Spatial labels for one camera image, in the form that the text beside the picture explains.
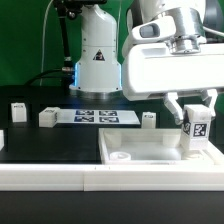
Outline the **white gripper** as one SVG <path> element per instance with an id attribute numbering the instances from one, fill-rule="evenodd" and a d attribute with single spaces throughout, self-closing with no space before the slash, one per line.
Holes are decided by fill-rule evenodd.
<path id="1" fill-rule="evenodd" d="M 203 44 L 196 54 L 171 54 L 165 43 L 136 45 L 122 65 L 122 88 L 130 101 L 165 94 L 177 125 L 184 120 L 177 93 L 202 90 L 204 108 L 215 117 L 217 90 L 224 88 L 224 44 Z"/>

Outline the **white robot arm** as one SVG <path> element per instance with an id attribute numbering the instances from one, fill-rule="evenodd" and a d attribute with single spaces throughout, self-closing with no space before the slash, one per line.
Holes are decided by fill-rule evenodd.
<path id="1" fill-rule="evenodd" d="M 224 78 L 224 43 L 210 44 L 204 26 L 209 0 L 133 0 L 127 10 L 123 63 L 116 57 L 116 22 L 94 3 L 82 12 L 82 56 L 72 88 L 87 96 L 121 90 L 131 100 L 161 98 L 181 124 L 177 99 L 199 95 L 211 117 Z"/>

